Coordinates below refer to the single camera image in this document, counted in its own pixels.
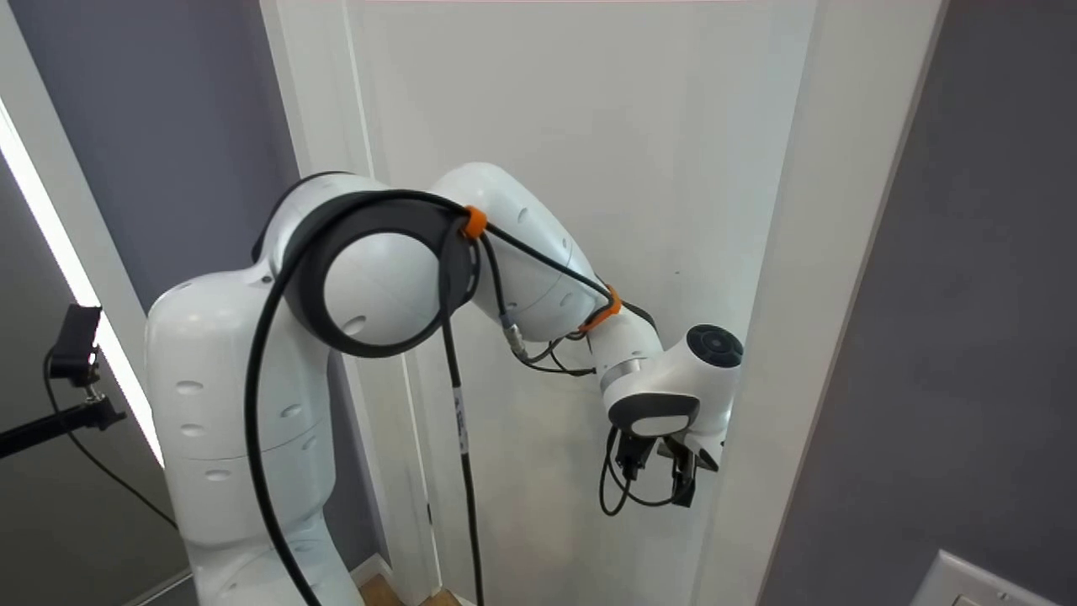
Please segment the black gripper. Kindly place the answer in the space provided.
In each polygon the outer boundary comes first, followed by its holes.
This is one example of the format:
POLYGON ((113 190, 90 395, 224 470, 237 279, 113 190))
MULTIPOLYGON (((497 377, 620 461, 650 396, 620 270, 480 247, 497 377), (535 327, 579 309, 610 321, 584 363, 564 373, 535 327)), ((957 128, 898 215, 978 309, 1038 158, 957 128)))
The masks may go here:
POLYGON ((718 459, 688 439, 667 439, 664 448, 672 459, 669 503, 688 510, 696 494, 696 475, 718 470, 718 459))

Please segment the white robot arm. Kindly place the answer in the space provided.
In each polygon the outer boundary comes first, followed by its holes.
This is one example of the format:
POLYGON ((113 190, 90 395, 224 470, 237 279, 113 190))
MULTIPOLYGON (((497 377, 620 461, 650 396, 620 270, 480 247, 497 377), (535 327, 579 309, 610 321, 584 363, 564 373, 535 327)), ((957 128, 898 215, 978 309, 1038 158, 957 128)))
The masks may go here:
POLYGON ((242 270, 166 290, 145 323, 151 414, 198 606, 368 606, 334 544, 331 366, 399 380, 473 308, 543 373, 581 345, 600 388, 605 511, 654 454, 694 503, 723 454, 742 345, 696 323, 667 340, 515 175, 470 162, 427 190, 314 172, 277 201, 242 270))

